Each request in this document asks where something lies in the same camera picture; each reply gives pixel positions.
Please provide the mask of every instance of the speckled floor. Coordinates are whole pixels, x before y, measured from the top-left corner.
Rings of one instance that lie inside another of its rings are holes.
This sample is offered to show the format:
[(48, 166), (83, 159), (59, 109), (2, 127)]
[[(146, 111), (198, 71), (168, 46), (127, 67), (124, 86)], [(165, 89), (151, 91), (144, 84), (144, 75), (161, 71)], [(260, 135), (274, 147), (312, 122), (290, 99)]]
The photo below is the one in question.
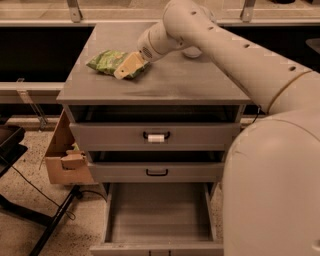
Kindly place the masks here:
[[(21, 124), (27, 132), (21, 144), (28, 147), (28, 151), (16, 162), (15, 167), (36, 185), (46, 195), (61, 204), (68, 195), (71, 186), (52, 185), (49, 182), (44, 154), (53, 135), (52, 128), (56, 120), (51, 121), (45, 131), (39, 132), (37, 123), (30, 125), (25, 119), (12, 119), (11, 124)], [(81, 190), (90, 189), (100, 191), (98, 185), (81, 186)], [(40, 195), (19, 174), (10, 169), (0, 179), (0, 194), (13, 203), (54, 215), (57, 207)], [(212, 200), (213, 217), (217, 226), (218, 241), (222, 242), (221, 190), (218, 188)], [(105, 201), (98, 195), (84, 193), (81, 200), (74, 199), (69, 207), (76, 219), (70, 220), (64, 216), (44, 246), (40, 255), (91, 255), (89, 247), (98, 245), (104, 231)], [(44, 231), (44, 227), (30, 221), (18, 219), (0, 211), (0, 256), (28, 255)]]

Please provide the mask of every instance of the open drawer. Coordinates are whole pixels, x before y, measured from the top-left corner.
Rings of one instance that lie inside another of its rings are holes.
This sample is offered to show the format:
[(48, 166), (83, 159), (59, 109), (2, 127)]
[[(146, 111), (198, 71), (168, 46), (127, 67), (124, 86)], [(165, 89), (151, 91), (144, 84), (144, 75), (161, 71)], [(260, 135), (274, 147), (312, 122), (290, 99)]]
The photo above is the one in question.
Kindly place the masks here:
[(214, 256), (215, 227), (204, 183), (113, 183), (95, 256)]

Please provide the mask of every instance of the drawer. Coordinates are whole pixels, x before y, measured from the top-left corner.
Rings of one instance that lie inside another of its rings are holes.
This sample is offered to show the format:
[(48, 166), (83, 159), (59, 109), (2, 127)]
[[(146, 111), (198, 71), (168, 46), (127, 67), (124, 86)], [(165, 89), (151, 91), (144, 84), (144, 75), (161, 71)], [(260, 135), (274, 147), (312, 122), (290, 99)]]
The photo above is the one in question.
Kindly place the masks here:
[(95, 256), (214, 256), (215, 226), (204, 183), (112, 183)]
[(72, 123), (81, 150), (227, 150), (239, 123)]
[(217, 182), (222, 179), (222, 152), (94, 152), (89, 163), (95, 182)]

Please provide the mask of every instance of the white drawer handle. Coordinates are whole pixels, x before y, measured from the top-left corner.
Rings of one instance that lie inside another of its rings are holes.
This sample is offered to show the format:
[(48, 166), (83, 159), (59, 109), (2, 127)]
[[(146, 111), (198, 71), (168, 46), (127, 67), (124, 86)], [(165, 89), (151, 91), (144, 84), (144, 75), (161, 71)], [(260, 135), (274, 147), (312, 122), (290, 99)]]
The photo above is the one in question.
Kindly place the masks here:
[(169, 139), (170, 132), (158, 133), (158, 134), (148, 134), (143, 132), (143, 138), (148, 140), (150, 143), (163, 143), (165, 140)]

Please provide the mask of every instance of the metal rod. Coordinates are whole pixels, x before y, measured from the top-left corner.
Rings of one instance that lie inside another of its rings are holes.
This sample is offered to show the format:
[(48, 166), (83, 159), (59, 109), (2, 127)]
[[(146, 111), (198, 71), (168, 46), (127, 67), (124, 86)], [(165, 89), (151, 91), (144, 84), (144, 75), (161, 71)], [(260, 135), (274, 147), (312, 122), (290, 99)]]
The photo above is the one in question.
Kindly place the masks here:
[(29, 254), (29, 256), (37, 256), (43, 249), (44, 245), (50, 238), (52, 232), (55, 230), (56, 226), (59, 224), (59, 221), (61, 220), (62, 216), (67, 211), (69, 205), (71, 204), (72, 200), (75, 196), (79, 195), (81, 193), (79, 191), (80, 186), (76, 185), (72, 188), (69, 195), (66, 197), (65, 201), (60, 205), (56, 215), (53, 218), (53, 221), (47, 226), (46, 230), (44, 231), (43, 235), (39, 239), (36, 246), (33, 248), (32, 252)]

